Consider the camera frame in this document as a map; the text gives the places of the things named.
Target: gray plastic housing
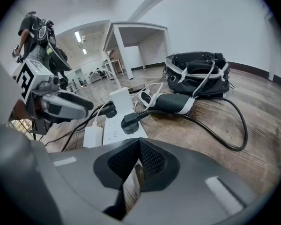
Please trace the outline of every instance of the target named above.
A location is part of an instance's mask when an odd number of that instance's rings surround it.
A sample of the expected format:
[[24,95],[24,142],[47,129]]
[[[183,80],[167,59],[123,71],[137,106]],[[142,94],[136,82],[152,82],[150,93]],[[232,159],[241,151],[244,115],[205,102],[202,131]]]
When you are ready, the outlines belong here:
[[[127,143],[149,144],[153,150],[170,153],[179,161],[179,169],[162,190],[142,191],[132,210],[120,221],[109,216],[107,210],[122,205],[121,188],[104,186],[94,163],[108,152],[129,147]],[[208,189],[205,180],[214,176],[241,201],[241,212],[229,216]],[[256,196],[251,189],[213,159],[165,142],[135,138],[48,154],[41,142],[30,141],[1,126],[0,184],[14,204],[40,224],[244,224],[265,202],[253,202]]]

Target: backpack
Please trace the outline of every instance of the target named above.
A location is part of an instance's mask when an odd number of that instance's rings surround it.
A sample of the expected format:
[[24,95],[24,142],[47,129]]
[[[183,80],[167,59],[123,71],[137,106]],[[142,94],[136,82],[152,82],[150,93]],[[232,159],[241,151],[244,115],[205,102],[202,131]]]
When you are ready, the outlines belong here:
[[54,23],[50,20],[40,19],[36,15],[31,15],[34,22],[30,35],[34,38],[37,44],[48,43],[56,45],[55,34],[53,30]]
[[230,66],[222,53],[173,54],[166,57],[165,65],[167,82],[174,93],[191,95],[194,98],[223,97],[229,91]]

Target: black cable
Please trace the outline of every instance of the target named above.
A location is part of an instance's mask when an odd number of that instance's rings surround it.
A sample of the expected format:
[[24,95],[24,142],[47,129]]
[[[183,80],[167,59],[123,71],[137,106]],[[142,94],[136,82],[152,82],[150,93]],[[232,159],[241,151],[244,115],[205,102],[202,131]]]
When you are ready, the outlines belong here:
[[[80,132],[80,131],[83,130],[83,129],[84,129],[84,127],[78,129],[76,132]],[[45,146],[47,146],[48,144],[50,144],[50,143],[52,143],[52,142],[56,142],[56,141],[58,141],[58,140],[60,140],[60,139],[62,139],[62,138],[64,138],[64,137],[68,136],[69,134],[71,134],[71,132],[68,132],[68,133],[64,134],[63,136],[61,136],[61,137],[59,137],[59,138],[57,138],[57,139],[55,139],[55,140],[52,140],[52,141],[50,141],[50,142],[47,142],[47,143],[45,144]]]
[[60,140],[60,139],[62,139],[62,138],[64,138],[64,137],[68,136],[69,134],[71,134],[71,137],[72,137],[72,136],[73,136],[73,133],[74,133],[79,127],[85,125],[85,126],[82,127],[81,129],[77,130],[77,132],[83,130],[83,129],[86,127],[87,123],[88,123],[92,118],[94,118],[94,116],[96,115],[96,114],[94,115],[94,113],[95,113],[97,110],[99,110],[100,107],[101,107],[101,105],[98,106],[98,107],[92,112],[92,114],[90,115],[90,117],[89,117],[87,120],[85,120],[83,123],[81,123],[81,124],[79,124],[77,127],[75,127],[73,131],[68,132],[68,133],[64,134],[63,136],[61,136],[61,137],[59,137],[59,138],[57,138],[57,139],[55,139],[55,140],[52,140],[52,141],[50,141],[50,142],[47,142],[47,143],[45,144],[45,146],[47,146],[48,144],[50,144],[50,143],[52,143],[52,142],[56,142],[56,141],[58,141],[58,140]]
[[75,132],[78,128],[82,127],[83,125],[85,125],[85,126],[82,128],[82,129],[84,129],[84,128],[86,127],[86,125],[88,124],[88,122],[96,116],[96,114],[94,114],[94,113],[95,113],[100,107],[101,107],[101,106],[97,107],[97,108],[92,112],[92,114],[90,115],[90,117],[89,117],[88,119],[86,119],[83,123],[79,124],[77,127],[74,128],[74,130],[71,132],[69,138],[67,139],[66,144],[65,144],[64,147],[62,148],[62,150],[61,150],[62,152],[66,149],[66,147],[67,147],[69,141],[71,140],[71,138],[72,138],[74,132]]
[[[34,128],[34,121],[31,121],[31,126],[32,126],[32,128]],[[37,139],[36,134],[33,133],[32,135],[33,135],[33,140],[36,140]]]
[[232,89],[234,89],[234,88],[235,88],[234,85],[233,85],[232,83],[230,83],[229,80],[227,80],[227,81],[228,81],[228,83],[229,83],[229,87],[232,88]]
[[228,74],[229,74],[229,72],[230,72],[230,63],[229,62],[226,62],[226,63],[228,63]]
[[163,76],[167,74],[166,67],[163,69]]
[[[247,143],[248,143],[248,129],[247,129],[247,125],[244,121],[244,117],[242,115],[242,113],[240,112],[240,110],[238,109],[238,107],[233,103],[231,102],[230,100],[226,99],[226,98],[223,98],[223,97],[210,97],[210,98],[198,98],[198,99],[204,99],[204,100],[223,100],[223,101],[226,101],[226,102],[229,102],[232,106],[234,106],[234,108],[237,110],[239,116],[240,116],[240,119],[242,120],[243,122],[243,126],[244,126],[244,142],[243,144],[240,146],[240,147],[236,147],[232,144],[229,144],[227,143],[226,141],[224,141],[219,135],[217,135],[214,131],[212,131],[209,127],[207,127],[206,125],[204,125],[203,123],[201,123],[200,121],[194,119],[194,118],[191,118],[191,117],[188,117],[186,115],[183,115],[183,114],[177,114],[175,113],[175,115],[179,116],[179,117],[182,117],[182,118],[185,118],[185,119],[188,119],[194,123],[196,123],[197,125],[201,126],[203,129],[205,129],[211,136],[213,136],[217,141],[219,141],[223,146],[225,146],[226,148],[232,150],[232,151],[241,151],[243,150]],[[164,111],[159,111],[159,110],[148,110],[148,111],[142,111],[142,112],[139,112],[136,117],[139,118],[140,120],[147,117],[149,114],[153,114],[153,113],[167,113],[167,114],[171,114],[170,112],[164,112]]]

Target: mesh panel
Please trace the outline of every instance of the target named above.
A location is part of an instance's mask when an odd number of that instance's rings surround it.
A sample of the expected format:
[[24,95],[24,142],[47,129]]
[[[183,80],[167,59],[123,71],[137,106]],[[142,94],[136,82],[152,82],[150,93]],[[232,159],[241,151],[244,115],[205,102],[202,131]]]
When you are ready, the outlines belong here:
[[140,160],[145,179],[159,173],[164,168],[164,157],[143,143],[140,143]]
[[135,143],[108,159],[109,168],[126,180],[138,159],[138,144]]

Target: white cable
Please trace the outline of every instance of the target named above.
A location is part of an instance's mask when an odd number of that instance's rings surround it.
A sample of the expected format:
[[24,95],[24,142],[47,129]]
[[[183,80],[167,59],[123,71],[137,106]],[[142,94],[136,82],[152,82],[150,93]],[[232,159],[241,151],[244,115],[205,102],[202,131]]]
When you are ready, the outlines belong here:
[[149,107],[155,102],[157,94],[160,92],[161,88],[163,87],[163,82],[154,82],[154,83],[151,83],[151,84],[149,84],[148,86],[144,87],[142,90],[140,90],[137,94],[135,94],[135,95],[138,95],[138,94],[140,94],[142,91],[144,91],[147,87],[152,86],[152,85],[156,85],[156,84],[159,84],[160,87],[159,87],[159,89],[157,90],[157,92],[152,96],[149,105],[145,108],[145,111],[148,110]]
[[108,101],[106,101],[106,102],[102,105],[102,107],[99,109],[99,111],[97,112],[97,115],[95,116],[95,119],[94,119],[94,121],[93,121],[93,126],[97,126],[97,118],[98,118],[98,116],[99,116],[99,113],[100,113],[101,110],[106,106],[106,104],[109,103],[110,100],[111,100],[111,98],[109,98]]
[[102,100],[102,98],[110,99],[110,97],[101,97],[100,99],[101,99],[101,102],[103,102],[103,104],[104,104],[105,102]]
[[148,107],[145,108],[145,111],[148,110],[149,107],[156,101],[156,96],[157,96],[157,94],[160,92],[160,90],[161,90],[162,87],[163,87],[163,83],[160,84],[159,89],[158,89],[157,92],[152,96]]
[[[121,89],[121,88],[122,88],[120,82],[118,81],[117,76],[116,76],[115,74],[113,74],[111,71],[106,70],[106,69],[97,69],[96,71],[105,71],[105,72],[108,72],[109,74],[111,74],[111,75],[116,79],[116,83],[117,83],[118,89]],[[89,83],[90,83],[90,84],[92,84],[92,80],[91,80],[91,79],[92,79],[92,76],[96,73],[96,71],[93,72],[93,74],[89,77]]]
[[139,101],[136,101],[136,103],[134,104],[134,111],[136,109],[137,104],[139,103]]
[[205,86],[205,82],[207,81],[207,79],[210,77],[213,69],[214,69],[214,65],[215,65],[215,61],[212,61],[212,67],[209,71],[209,73],[207,74],[207,76],[204,78],[204,80],[200,83],[200,85],[196,88],[195,91],[193,91],[192,93],[192,97],[195,98],[194,96],[196,95],[196,92],[202,87],[202,86]]
[[132,101],[133,103],[135,103],[135,102],[137,102],[137,101],[139,100],[139,97],[136,96],[136,95],[134,95],[134,94],[130,94],[130,96],[131,96],[131,99],[132,99],[132,98],[136,98],[135,101]]

